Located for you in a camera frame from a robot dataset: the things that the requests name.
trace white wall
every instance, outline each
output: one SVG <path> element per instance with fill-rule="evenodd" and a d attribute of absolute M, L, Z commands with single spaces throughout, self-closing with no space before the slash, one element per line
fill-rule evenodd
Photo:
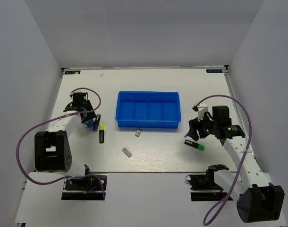
<path fill-rule="evenodd" d="M 12 226 L 24 176 L 15 148 L 31 126 L 53 110 L 61 70 L 23 0 L 0 0 L 0 227 Z M 34 169 L 34 134 L 21 159 Z"/>
<path fill-rule="evenodd" d="M 288 223 L 288 0 L 262 4 L 229 74 L 232 90 L 253 122 L 257 161 L 285 191 Z"/>
<path fill-rule="evenodd" d="M 63 68 L 229 64 L 263 0 L 25 0 Z"/>

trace purple object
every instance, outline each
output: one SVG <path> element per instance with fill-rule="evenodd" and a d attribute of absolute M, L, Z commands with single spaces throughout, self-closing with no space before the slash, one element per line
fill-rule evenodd
<path fill-rule="evenodd" d="M 93 124 L 93 131 L 98 131 L 101 115 L 97 114 L 95 123 Z"/>

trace small white block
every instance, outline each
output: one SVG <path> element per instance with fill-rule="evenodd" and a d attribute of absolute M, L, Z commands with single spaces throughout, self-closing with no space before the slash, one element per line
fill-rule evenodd
<path fill-rule="evenodd" d="M 140 137 L 140 135 L 141 135 L 141 131 L 137 130 L 135 136 Z"/>
<path fill-rule="evenodd" d="M 122 151 L 127 155 L 127 157 L 131 157 L 132 156 L 132 154 L 126 148 L 123 148 Z"/>

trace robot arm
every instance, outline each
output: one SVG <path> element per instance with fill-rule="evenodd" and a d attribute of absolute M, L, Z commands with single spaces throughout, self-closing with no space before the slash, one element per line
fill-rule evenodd
<path fill-rule="evenodd" d="M 240 171 L 242 181 L 237 181 L 231 198 L 237 201 L 237 211 L 245 222 L 278 220 L 284 199 L 281 186 L 274 186 L 258 166 L 252 153 L 245 149 L 247 140 L 239 125 L 232 125 L 227 106 L 212 107 L 212 116 L 204 103 L 193 108 L 198 117 L 189 121 L 186 136 L 195 141 L 215 135 L 229 153 L 236 167 L 239 166 L 243 153 L 246 157 Z M 234 175 L 224 165 L 208 167 L 205 176 L 211 187 L 220 186 L 226 192 L 231 188 Z"/>
<path fill-rule="evenodd" d="M 64 114 L 93 110 L 88 94 L 75 92 L 71 94 Z M 68 138 L 76 126 L 82 123 L 85 127 L 93 125 L 94 112 L 81 113 L 58 120 L 47 131 L 35 135 L 35 168 L 42 172 L 55 172 L 67 176 L 84 176 L 89 172 L 86 165 L 73 160 Z"/>

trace blue plastic tray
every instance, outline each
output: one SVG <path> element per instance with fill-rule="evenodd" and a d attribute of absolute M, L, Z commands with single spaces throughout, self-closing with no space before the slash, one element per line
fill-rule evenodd
<path fill-rule="evenodd" d="M 119 127 L 176 129 L 181 122 L 178 92 L 120 91 L 116 121 Z"/>

